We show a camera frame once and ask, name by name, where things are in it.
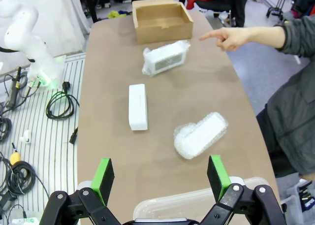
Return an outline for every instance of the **yellow connector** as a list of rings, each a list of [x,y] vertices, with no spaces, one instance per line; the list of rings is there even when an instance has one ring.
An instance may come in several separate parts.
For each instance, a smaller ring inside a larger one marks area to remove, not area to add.
[[[15,148],[15,146],[14,146],[14,144],[12,143],[12,147],[13,147],[13,149],[14,149],[14,153],[11,155],[11,157],[10,157],[10,163],[11,163],[11,165],[14,165],[16,162],[19,162],[19,161],[21,161],[21,155],[20,155],[20,153],[16,150],[16,148]]]

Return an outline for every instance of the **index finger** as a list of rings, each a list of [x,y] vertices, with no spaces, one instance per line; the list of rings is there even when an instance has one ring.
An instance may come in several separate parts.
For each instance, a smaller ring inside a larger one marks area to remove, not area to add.
[[[208,39],[208,38],[222,38],[222,33],[220,30],[214,30],[214,31],[211,31],[211,32],[208,32],[204,35],[202,35],[199,40],[205,40],[205,39]]]

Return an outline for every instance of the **dark gray jacket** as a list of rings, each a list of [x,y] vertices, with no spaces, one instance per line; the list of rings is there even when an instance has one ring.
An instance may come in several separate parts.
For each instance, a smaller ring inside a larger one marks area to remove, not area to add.
[[[283,26],[286,54],[313,57],[315,16]],[[268,101],[276,138],[292,166],[302,175],[315,172],[315,60],[292,76]]]

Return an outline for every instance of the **jacket sleeve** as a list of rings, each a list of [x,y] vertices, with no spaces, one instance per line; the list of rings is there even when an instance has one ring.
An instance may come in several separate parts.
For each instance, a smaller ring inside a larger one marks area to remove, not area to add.
[[[295,19],[284,24],[283,29],[286,39],[279,51],[303,57],[315,54],[315,15]]]

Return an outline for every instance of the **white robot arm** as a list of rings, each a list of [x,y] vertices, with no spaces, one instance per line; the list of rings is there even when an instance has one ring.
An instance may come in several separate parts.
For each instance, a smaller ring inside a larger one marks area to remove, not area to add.
[[[12,18],[5,32],[4,43],[11,50],[23,52],[29,60],[34,60],[28,71],[30,83],[37,79],[42,86],[59,86],[64,66],[57,64],[48,52],[46,44],[32,33],[38,19],[38,11],[20,0],[0,0],[0,17]]]

